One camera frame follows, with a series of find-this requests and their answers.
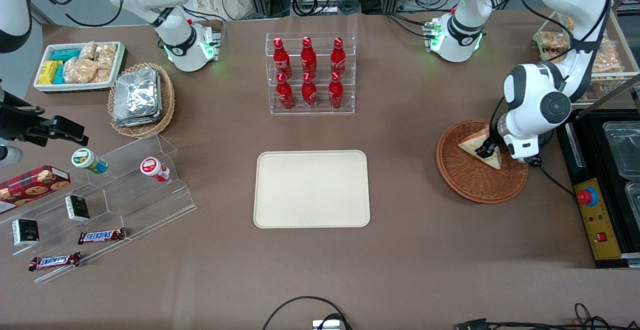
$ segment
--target red button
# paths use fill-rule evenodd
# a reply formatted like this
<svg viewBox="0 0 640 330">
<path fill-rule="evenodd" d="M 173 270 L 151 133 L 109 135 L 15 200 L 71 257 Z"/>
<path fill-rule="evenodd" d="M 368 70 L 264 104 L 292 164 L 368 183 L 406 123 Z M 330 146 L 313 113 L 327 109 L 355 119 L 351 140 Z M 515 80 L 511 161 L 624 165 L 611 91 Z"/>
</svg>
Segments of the red button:
<svg viewBox="0 0 640 330">
<path fill-rule="evenodd" d="M 594 200 L 594 196 L 588 190 L 578 191 L 578 201 L 580 204 L 588 204 Z"/>
</svg>

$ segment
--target snickers bar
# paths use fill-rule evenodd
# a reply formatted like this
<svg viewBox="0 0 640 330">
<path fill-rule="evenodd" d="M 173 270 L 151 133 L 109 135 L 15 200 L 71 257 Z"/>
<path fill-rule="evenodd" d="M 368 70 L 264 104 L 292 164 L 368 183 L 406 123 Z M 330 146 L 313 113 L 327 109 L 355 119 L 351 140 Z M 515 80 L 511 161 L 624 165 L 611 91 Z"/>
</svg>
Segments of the snickers bar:
<svg viewBox="0 0 640 330">
<path fill-rule="evenodd" d="M 39 258 L 35 257 L 29 264 L 29 271 L 48 269 L 58 266 L 78 266 L 80 265 L 80 252 L 62 257 Z"/>
<path fill-rule="evenodd" d="M 85 242 L 119 241 L 127 237 L 124 228 L 105 230 L 103 232 L 80 233 L 78 245 Z"/>
</svg>

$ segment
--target brown tablecloth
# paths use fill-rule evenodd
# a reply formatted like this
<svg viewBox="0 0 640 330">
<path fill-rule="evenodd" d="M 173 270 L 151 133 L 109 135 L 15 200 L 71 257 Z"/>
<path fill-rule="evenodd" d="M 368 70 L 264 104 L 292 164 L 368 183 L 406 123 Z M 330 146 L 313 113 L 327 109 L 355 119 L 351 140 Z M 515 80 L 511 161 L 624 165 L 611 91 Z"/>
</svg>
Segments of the brown tablecloth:
<svg viewBox="0 0 640 330">
<path fill-rule="evenodd" d="M 640 318 L 640 271 L 593 269 L 574 199 L 542 173 L 532 169 L 518 197 L 488 206 L 458 196 L 438 172 L 442 132 L 490 116 L 505 75 L 538 59 L 530 38 L 540 23 L 523 11 L 495 12 L 480 50 L 451 64 L 382 16 L 239 21 L 228 25 L 220 60 L 195 73 L 169 63 L 149 26 L 45 26 L 45 44 L 117 40 L 130 52 L 128 66 L 167 70 L 177 99 L 163 135 L 178 148 L 176 168 L 199 209 L 45 285 L 32 282 L 2 234 L 2 328 L 259 329 L 281 302 L 305 294 L 329 298 L 368 330 L 449 329 L 479 317 L 567 323 L 578 301 L 617 325 Z M 271 116 L 266 32 L 345 29 L 357 33 L 356 114 Z M 27 98 L 48 116 L 83 124 L 97 153 L 132 141 L 110 128 L 107 93 L 31 89 Z M 542 155 L 569 184 L 557 144 Z M 21 147 L 24 161 L 3 167 L 3 178 L 45 163 L 70 168 L 77 148 Z M 258 155 L 333 149 L 366 153 L 370 224 L 258 229 Z M 270 328 L 308 329 L 330 312 L 295 303 Z"/>
</svg>

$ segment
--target red bottle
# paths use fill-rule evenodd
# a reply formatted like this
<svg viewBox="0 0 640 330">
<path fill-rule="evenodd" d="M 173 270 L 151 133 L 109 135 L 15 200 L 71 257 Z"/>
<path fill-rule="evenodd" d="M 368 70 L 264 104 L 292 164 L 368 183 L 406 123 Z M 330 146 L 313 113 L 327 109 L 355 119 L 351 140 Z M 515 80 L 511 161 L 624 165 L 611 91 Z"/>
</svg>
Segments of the red bottle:
<svg viewBox="0 0 640 330">
<path fill-rule="evenodd" d="M 329 103 L 331 109 L 340 109 L 343 106 L 343 83 L 340 82 L 340 74 L 337 71 L 331 74 L 331 82 L 329 83 Z"/>
<path fill-rule="evenodd" d="M 333 40 L 333 52 L 331 52 L 331 73 L 337 72 L 342 76 L 345 73 L 345 60 L 347 55 L 344 53 L 343 39 L 338 37 Z"/>
<path fill-rule="evenodd" d="M 318 107 L 318 94 L 316 93 L 316 85 L 311 78 L 310 73 L 302 75 L 302 98 L 304 99 L 304 107 L 307 109 L 315 109 Z"/>
<path fill-rule="evenodd" d="M 289 80 L 293 76 L 293 71 L 291 70 L 291 62 L 289 60 L 289 54 L 284 48 L 282 44 L 281 38 L 274 38 L 273 45 L 275 47 L 275 51 L 273 53 L 273 61 L 276 63 L 276 69 L 278 73 L 283 73 L 286 75 L 286 79 Z"/>
<path fill-rule="evenodd" d="M 293 109 L 295 106 L 293 94 L 291 93 L 291 86 L 287 83 L 285 75 L 278 73 L 276 80 L 278 80 L 276 91 L 278 92 L 278 99 L 282 103 L 282 106 L 284 109 Z"/>
<path fill-rule="evenodd" d="M 308 36 L 302 38 L 302 53 L 300 53 L 300 57 L 302 59 L 302 72 L 309 73 L 311 75 L 311 79 L 315 79 L 316 75 L 316 67 L 318 62 L 316 61 L 316 51 L 311 46 L 311 38 Z"/>
</svg>

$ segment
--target emergency stop button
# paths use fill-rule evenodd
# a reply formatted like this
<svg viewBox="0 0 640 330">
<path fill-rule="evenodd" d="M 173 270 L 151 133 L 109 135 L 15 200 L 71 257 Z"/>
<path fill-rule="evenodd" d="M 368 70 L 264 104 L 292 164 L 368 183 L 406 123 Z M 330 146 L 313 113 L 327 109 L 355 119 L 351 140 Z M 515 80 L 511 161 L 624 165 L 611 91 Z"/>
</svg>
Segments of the emergency stop button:
<svg viewBox="0 0 640 330">
<path fill-rule="evenodd" d="M 598 203 L 598 193 L 592 187 L 586 187 L 581 191 L 578 191 L 578 202 L 585 204 L 588 207 L 593 207 Z"/>
</svg>

